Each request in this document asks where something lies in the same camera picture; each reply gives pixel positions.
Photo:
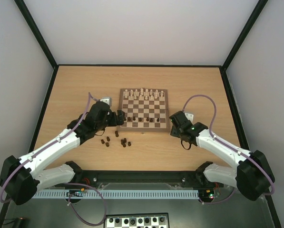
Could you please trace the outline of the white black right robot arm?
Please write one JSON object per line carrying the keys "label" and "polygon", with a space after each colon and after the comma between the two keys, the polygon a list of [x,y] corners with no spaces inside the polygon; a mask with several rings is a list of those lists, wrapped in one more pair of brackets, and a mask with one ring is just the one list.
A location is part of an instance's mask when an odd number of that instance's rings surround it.
{"label": "white black right robot arm", "polygon": [[181,143],[203,148],[228,164],[227,167],[212,162],[202,164],[197,170],[200,185],[207,186],[212,182],[228,185],[252,201],[274,192],[274,175],[261,151],[251,152],[234,146],[212,133],[206,125],[192,123],[183,111],[176,112],[169,119],[171,135],[180,138]]}

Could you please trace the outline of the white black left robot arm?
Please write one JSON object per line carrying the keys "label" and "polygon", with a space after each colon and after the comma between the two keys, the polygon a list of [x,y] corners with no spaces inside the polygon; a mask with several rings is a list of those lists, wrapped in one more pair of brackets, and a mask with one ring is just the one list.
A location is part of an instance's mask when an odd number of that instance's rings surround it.
{"label": "white black left robot arm", "polygon": [[0,173],[2,191],[17,205],[22,205],[42,189],[75,181],[80,168],[74,162],[53,169],[46,167],[106,127],[121,126],[125,119],[122,110],[111,111],[109,103],[103,99],[87,106],[78,119],[45,145],[20,158],[13,155],[6,158]]}

